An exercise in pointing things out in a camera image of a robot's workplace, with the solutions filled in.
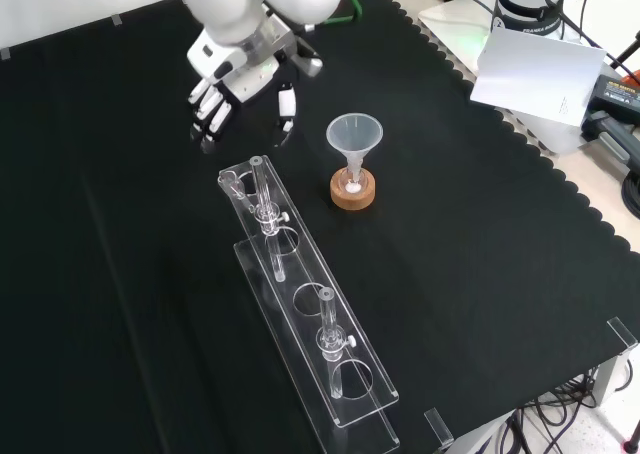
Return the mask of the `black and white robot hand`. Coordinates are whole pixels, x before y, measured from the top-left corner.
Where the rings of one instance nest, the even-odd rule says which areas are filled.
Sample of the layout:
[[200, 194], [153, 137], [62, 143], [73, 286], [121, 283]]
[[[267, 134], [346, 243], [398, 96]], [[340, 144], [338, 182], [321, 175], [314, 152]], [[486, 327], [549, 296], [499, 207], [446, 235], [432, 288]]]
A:
[[238, 46], [218, 45], [202, 31], [187, 59], [200, 76], [188, 97], [191, 138], [207, 154], [222, 139], [232, 117], [275, 80], [285, 63], [309, 78], [324, 66], [320, 55], [272, 10], [266, 11], [258, 31]]

